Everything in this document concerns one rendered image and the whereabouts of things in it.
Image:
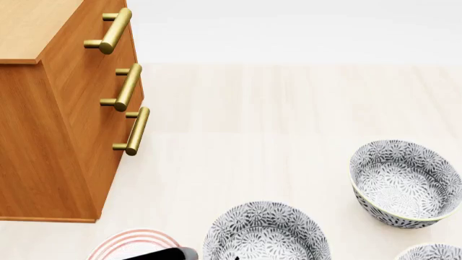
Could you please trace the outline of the white plate with red rings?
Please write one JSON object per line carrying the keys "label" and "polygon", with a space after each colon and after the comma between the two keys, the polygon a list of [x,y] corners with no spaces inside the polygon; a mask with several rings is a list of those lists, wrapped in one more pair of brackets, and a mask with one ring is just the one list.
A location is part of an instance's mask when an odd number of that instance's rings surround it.
{"label": "white plate with red rings", "polygon": [[152,229],[129,229],[116,233],[96,246],[87,260],[124,260],[180,244],[169,235]]}

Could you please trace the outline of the black white floral bowl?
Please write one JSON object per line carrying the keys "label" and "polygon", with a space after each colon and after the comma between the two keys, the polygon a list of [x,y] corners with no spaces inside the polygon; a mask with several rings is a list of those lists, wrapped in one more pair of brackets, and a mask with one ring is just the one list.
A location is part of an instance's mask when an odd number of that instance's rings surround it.
{"label": "black white floral bowl", "polygon": [[462,175],[441,155],[414,142],[377,140],[349,162],[357,201],[391,227],[420,229],[462,205]]}
{"label": "black white floral bowl", "polygon": [[462,248],[444,243],[426,243],[411,246],[394,260],[462,260]]}
{"label": "black white floral bowl", "polygon": [[202,260],[332,260],[317,222],[295,207],[272,201],[237,205],[206,234]]}

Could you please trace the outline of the wooden drawer cabinet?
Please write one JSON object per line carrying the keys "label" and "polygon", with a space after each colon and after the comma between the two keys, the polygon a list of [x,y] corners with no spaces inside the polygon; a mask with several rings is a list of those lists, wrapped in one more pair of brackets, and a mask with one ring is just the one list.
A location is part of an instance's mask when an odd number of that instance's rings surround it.
{"label": "wooden drawer cabinet", "polygon": [[134,125],[116,99],[138,63],[130,22],[114,52],[85,48],[127,0],[0,0],[0,220],[96,222]]}

